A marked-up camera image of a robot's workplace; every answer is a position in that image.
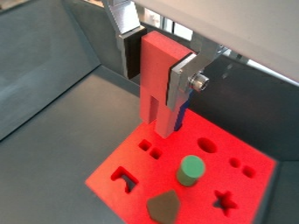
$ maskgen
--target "circular hole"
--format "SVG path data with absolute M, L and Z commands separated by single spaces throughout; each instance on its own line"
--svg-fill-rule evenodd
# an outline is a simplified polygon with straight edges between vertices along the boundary
M 229 161 L 228 161 L 229 165 L 235 168 L 239 168 L 240 167 L 240 162 L 236 158 L 232 158 Z
M 255 177 L 255 175 L 256 175 L 256 171 L 251 168 L 251 167 L 248 167 L 248 166 L 244 166 L 244 168 L 243 168 L 243 174 L 248 177 L 248 178 L 253 178 Z
M 197 139 L 197 145 L 208 153 L 215 153 L 217 151 L 215 143 L 205 137 Z

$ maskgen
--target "metal bracket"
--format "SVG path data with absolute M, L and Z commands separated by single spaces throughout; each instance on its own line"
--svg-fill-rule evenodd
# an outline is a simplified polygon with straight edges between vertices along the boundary
M 124 34 L 140 26 L 133 2 L 128 0 L 103 0 L 103 4 L 116 34 Z
M 191 48 L 197 54 L 187 55 L 172 66 L 169 73 L 165 105 L 171 110 L 175 110 L 176 105 L 188 99 L 191 88 L 200 92 L 207 87 L 209 79 L 203 75 L 204 67 L 228 49 L 196 32 L 191 37 Z
M 124 76 L 140 74 L 141 37 L 147 34 L 139 23 L 136 5 L 128 0 L 103 0 L 105 12 L 116 31 L 116 44 L 121 52 Z

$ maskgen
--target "table surface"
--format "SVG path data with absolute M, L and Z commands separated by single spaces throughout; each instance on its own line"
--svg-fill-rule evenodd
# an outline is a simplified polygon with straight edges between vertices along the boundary
M 0 143 L 1 223 L 121 223 L 84 181 L 140 123 L 137 95 L 100 66 Z

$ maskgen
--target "gray floor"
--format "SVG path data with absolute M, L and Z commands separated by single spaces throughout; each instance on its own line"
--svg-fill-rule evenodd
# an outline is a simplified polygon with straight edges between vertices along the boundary
M 99 65 L 60 0 L 0 13 L 0 140 Z
M 140 123 L 137 91 L 100 67 L 0 143 L 0 223 L 121 223 L 84 181 Z

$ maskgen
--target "shape hole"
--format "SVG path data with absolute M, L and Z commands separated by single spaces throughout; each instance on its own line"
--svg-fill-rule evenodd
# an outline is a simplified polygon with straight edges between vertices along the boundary
M 140 147 L 140 149 L 143 149 L 143 151 L 148 151 L 152 144 L 148 141 L 143 140 L 141 143 L 137 146 Z
M 229 217 L 231 209 L 237 209 L 239 205 L 232 199 L 232 193 L 229 191 L 219 192 L 215 191 L 215 196 L 217 200 L 213 203 L 213 206 L 220 208 L 224 215 Z
M 235 168 L 240 167 L 240 162 L 239 162 L 239 160 L 235 157 L 229 159 L 228 163 Z
M 208 153 L 215 153 L 217 151 L 215 143 L 205 137 L 197 139 L 197 145 Z
M 117 179 L 123 179 L 125 181 L 125 193 L 131 193 L 133 188 L 137 185 L 137 179 L 135 176 L 127 171 L 123 166 L 119 166 L 115 172 L 111 175 L 111 179 L 115 181 Z
M 159 149 L 153 148 L 149 152 L 149 155 L 153 159 L 159 159 L 159 157 L 163 155 L 163 152 Z
M 243 174 L 248 177 L 248 178 L 253 178 L 255 177 L 255 175 L 256 175 L 256 171 L 251 168 L 251 167 L 248 167 L 248 166 L 244 166 L 244 168 L 243 168 Z

